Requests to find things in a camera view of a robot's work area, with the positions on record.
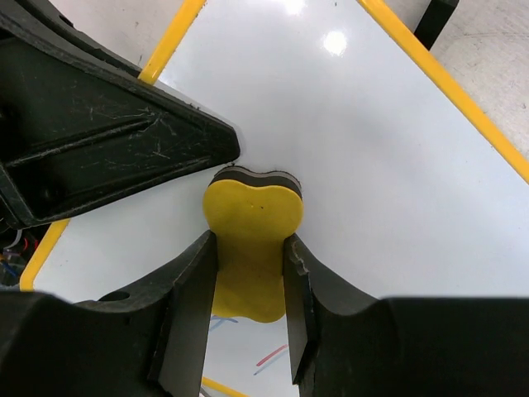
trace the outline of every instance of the yellow edge trim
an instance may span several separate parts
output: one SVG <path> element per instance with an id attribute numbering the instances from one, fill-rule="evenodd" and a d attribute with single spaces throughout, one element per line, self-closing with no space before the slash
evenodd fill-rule
<path id="1" fill-rule="evenodd" d="M 358 0 L 358 2 L 529 184 L 529 162 L 485 116 L 479 106 L 404 26 L 393 11 L 382 0 Z"/>
<path id="2" fill-rule="evenodd" d="M 202 377 L 202 384 L 209 387 L 210 389 L 214 389 L 224 393 L 225 395 L 229 395 L 230 397 L 248 397 L 248 395 L 243 395 L 237 390 L 230 389 L 229 387 L 221 385 L 220 383 L 217 383 L 216 381 L 208 379 L 204 376 Z"/>
<path id="3" fill-rule="evenodd" d="M 21 291 L 33 290 L 33 281 L 35 280 L 36 275 L 39 273 L 42 265 L 44 265 L 46 258 L 55 244 L 57 244 L 60 235 L 63 234 L 68 223 L 69 219 L 65 219 L 64 221 L 53 222 L 50 225 L 48 232 L 46 232 L 44 238 L 27 264 L 26 269 L 24 269 L 24 272 L 20 276 Z"/>
<path id="4" fill-rule="evenodd" d="M 154 84 L 164 67 L 169 62 L 171 55 L 179 46 L 189 27 L 197 17 L 206 0 L 184 0 L 180 9 L 173 18 L 164 36 L 158 43 L 145 68 L 141 71 L 138 79 Z M 68 226 L 69 219 L 53 222 L 42 239 L 35 254 L 22 272 L 20 278 L 20 290 L 32 291 L 34 289 L 36 275 L 44 265 L 45 260 L 53 250 L 55 244 Z"/>
<path id="5" fill-rule="evenodd" d="M 182 3 L 138 79 L 148 84 L 155 83 L 205 2 L 206 0 L 186 0 Z"/>

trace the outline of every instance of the yellow foam block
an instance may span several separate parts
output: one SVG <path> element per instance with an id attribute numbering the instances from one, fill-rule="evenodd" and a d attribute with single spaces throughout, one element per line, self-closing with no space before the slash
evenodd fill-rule
<path id="1" fill-rule="evenodd" d="M 207 188 L 203 209 L 217 235 L 212 312 L 261 323 L 283 317 L 283 244 L 303 218 L 297 181 L 286 173 L 229 167 Z"/>

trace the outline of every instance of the floor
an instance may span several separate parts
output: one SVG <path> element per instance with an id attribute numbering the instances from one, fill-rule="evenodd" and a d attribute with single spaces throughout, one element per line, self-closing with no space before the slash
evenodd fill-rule
<path id="1" fill-rule="evenodd" d="M 414 30 L 430 0 L 386 0 Z M 431 49 L 529 160 L 529 3 L 460 0 Z"/>

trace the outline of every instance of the blue marker line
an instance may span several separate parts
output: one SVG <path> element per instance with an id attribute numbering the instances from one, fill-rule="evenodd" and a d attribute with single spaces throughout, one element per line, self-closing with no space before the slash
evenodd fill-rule
<path id="1" fill-rule="evenodd" d="M 224 318 L 224 317 L 218 317 L 218 316 L 212 316 L 209 321 L 211 322 L 211 321 L 214 321 L 214 320 L 217 321 L 217 322 L 209 328 L 209 332 L 219 328 L 226 321 L 228 321 L 230 323 L 235 323 L 235 324 L 238 323 L 238 321 L 235 320 L 234 318 Z"/>

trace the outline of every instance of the white surface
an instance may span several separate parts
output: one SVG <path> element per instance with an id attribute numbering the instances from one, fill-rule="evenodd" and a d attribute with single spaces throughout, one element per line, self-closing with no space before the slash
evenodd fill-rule
<path id="1" fill-rule="evenodd" d="M 110 7 L 55 3 L 91 35 L 103 23 L 93 16 Z M 168 21 L 175 3 L 160 2 L 157 15 Z M 162 80 L 240 128 L 239 164 L 301 180 L 300 237 L 357 287 L 529 296 L 527 184 L 357 3 L 296 10 L 290 0 L 209 2 Z M 142 12 L 119 22 L 123 37 L 136 18 L 158 24 Z M 36 288 L 96 299 L 177 256 L 207 227 L 201 201 L 213 174 L 73 219 Z M 246 385 L 237 382 L 228 385 Z"/>
<path id="2" fill-rule="evenodd" d="M 236 321 L 215 329 L 217 320 L 210 322 L 204 374 L 251 397 L 298 396 L 298 387 L 291 385 L 288 348 L 261 364 L 288 343 L 286 319 L 270 324 Z"/>
<path id="3" fill-rule="evenodd" d="M 51 0 L 75 28 L 140 67 L 182 0 Z"/>

